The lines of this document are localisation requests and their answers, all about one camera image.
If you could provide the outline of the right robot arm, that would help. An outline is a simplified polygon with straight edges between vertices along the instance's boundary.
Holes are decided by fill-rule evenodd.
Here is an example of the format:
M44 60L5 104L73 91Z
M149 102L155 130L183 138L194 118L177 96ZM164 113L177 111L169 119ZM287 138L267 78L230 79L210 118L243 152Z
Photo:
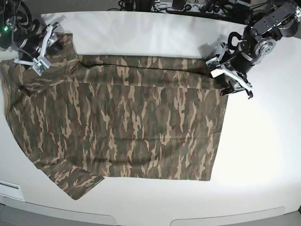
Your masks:
M47 25L41 32L40 22L21 0L0 2L0 49L11 48L18 52L20 60L31 61L41 53L42 42L47 34Z

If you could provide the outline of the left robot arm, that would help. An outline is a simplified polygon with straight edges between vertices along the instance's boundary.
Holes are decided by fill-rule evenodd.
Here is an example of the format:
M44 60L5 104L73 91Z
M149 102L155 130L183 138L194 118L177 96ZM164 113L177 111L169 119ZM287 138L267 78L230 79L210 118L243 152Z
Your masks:
M247 73L268 55L282 38L293 37L301 23L301 2L284 0L252 13L243 34L231 32L220 54L220 65L248 83Z

